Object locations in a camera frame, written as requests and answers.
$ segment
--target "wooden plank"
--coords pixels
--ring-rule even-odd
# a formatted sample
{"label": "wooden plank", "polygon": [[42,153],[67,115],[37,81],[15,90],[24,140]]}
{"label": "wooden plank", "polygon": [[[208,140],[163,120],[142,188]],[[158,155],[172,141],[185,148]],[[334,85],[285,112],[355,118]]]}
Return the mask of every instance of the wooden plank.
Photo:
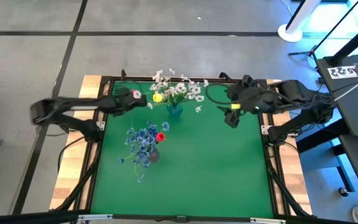
{"label": "wooden plank", "polygon": [[[267,80],[267,84],[280,82],[281,80]],[[291,119],[290,113],[288,111],[281,113],[281,114],[275,114],[273,115],[273,121],[274,125],[282,125],[289,121]],[[264,114],[264,120],[267,121],[267,115]],[[296,147],[296,141],[295,138],[288,137],[286,142],[294,145]],[[284,181],[285,185],[287,186],[288,190],[292,194],[292,196],[295,198],[295,200],[301,205],[301,207],[308,212],[309,214],[312,214],[311,207],[310,207],[310,201],[308,192],[306,190],[306,184],[305,179],[303,177],[303,171],[301,166],[301,161],[299,158],[299,153],[296,149],[292,148],[291,146],[284,144],[280,146],[280,158],[283,168],[283,174],[284,174]],[[275,188],[276,195],[280,195],[277,192],[278,187]],[[276,197],[277,203],[282,206],[282,199],[281,195],[280,198]],[[284,214],[283,210],[279,207],[278,212],[280,214]]]}
{"label": "wooden plank", "polygon": [[[97,98],[101,75],[86,75],[84,76],[80,98]],[[76,111],[74,117],[78,119],[92,119],[93,111]],[[70,133],[67,137],[67,143],[82,137],[79,131]],[[52,201],[50,202],[50,209],[61,205],[64,199],[74,189],[78,183],[81,174],[81,166],[85,156],[86,142],[81,140],[65,150],[62,157],[62,164],[56,180],[55,190],[53,191]]]}

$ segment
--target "green table surface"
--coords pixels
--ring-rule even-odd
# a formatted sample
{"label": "green table surface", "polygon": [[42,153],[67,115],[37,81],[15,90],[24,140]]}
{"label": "green table surface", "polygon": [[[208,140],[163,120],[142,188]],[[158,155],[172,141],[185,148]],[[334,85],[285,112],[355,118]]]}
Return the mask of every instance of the green table surface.
{"label": "green table surface", "polygon": [[[151,83],[140,83],[149,92]],[[139,89],[136,83],[118,83]],[[227,101],[224,87],[212,86],[213,98]],[[152,93],[147,94],[152,101]],[[223,112],[207,98],[183,103],[179,118],[171,118],[166,105],[136,108],[108,117],[91,213],[128,215],[190,215],[199,217],[272,218],[272,203],[265,168],[258,117],[247,113],[236,129],[224,122]],[[196,113],[195,106],[202,105]],[[126,132],[168,121],[170,130],[157,149],[160,160],[137,182]]]}

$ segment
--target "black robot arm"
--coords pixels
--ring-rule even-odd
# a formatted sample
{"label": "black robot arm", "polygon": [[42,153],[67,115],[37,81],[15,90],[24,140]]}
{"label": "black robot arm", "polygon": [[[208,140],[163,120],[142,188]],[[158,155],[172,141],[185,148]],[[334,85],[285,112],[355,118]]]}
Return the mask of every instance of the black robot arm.
{"label": "black robot arm", "polygon": [[100,110],[103,113],[119,116],[138,106],[146,106],[144,95],[134,98],[128,88],[120,88],[111,96],[102,96],[98,99],[64,98],[44,99],[30,107],[31,121],[36,125],[57,124],[63,130],[80,131],[87,142],[100,142],[101,131],[92,119],[85,121],[65,115],[64,112],[75,110]]}
{"label": "black robot arm", "polygon": [[269,142],[275,145],[283,144],[288,133],[306,124],[324,124],[329,121],[335,108],[331,94],[309,90],[298,80],[277,82],[266,87],[259,85],[249,75],[244,75],[241,81],[225,91],[232,107],[218,108],[224,111],[225,122],[232,128],[237,127],[240,117],[246,112],[277,114],[302,109],[296,118],[268,129]]}

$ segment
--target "sticker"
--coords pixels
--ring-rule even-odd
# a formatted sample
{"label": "sticker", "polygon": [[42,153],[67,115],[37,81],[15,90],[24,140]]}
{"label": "sticker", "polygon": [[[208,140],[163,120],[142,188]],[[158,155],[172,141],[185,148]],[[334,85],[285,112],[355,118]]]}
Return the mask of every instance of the sticker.
{"label": "sticker", "polygon": [[358,77],[355,65],[327,68],[327,70],[332,79]]}

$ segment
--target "yellow flower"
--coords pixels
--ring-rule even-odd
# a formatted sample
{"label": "yellow flower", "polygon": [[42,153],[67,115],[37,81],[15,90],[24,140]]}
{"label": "yellow flower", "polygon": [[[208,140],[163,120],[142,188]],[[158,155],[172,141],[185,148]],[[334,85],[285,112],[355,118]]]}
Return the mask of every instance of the yellow flower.
{"label": "yellow flower", "polygon": [[163,96],[160,93],[156,93],[153,95],[153,100],[156,103],[160,103],[163,99]]}

